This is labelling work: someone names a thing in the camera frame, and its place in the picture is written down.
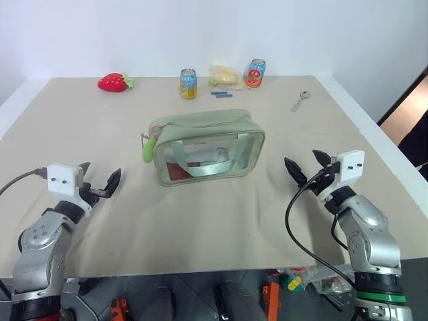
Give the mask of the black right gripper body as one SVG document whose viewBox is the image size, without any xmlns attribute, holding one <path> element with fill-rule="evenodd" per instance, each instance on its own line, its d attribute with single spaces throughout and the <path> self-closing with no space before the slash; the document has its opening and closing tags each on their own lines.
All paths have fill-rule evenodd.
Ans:
<svg viewBox="0 0 428 321">
<path fill-rule="evenodd" d="M 326 165 L 318 171 L 312 182 L 306 187 L 309 190 L 319 196 L 322 191 L 329 187 L 335 180 L 335 175 L 340 172 L 340 162 L 335 162 Z"/>
</svg>

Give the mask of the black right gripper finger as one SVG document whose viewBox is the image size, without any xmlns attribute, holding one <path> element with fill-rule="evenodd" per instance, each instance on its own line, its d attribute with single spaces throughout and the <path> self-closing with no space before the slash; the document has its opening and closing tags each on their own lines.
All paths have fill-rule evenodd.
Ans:
<svg viewBox="0 0 428 321">
<path fill-rule="evenodd" d="M 285 157 L 284 164 L 288 173 L 293 178 L 293 180 L 298 184 L 299 187 L 302 187 L 307 183 L 308 179 L 306 175 L 302 172 L 301 168 L 298 166 L 298 164 L 295 161 L 293 161 L 288 157 Z"/>
<path fill-rule="evenodd" d="M 332 157 L 324 151 L 313 150 L 312 151 L 317 162 L 322 165 L 322 167 L 330 167 L 332 165 Z"/>
</svg>

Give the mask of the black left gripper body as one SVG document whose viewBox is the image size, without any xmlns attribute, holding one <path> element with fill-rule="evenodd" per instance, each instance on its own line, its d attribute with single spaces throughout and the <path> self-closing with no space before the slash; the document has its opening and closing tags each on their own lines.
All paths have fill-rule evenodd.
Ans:
<svg viewBox="0 0 428 321">
<path fill-rule="evenodd" d="M 93 208 L 99 202 L 100 198 L 102 198 L 102 189 L 93 189 L 90 183 L 83 181 L 83 178 L 82 183 L 78 187 L 79 196 Z"/>
</svg>

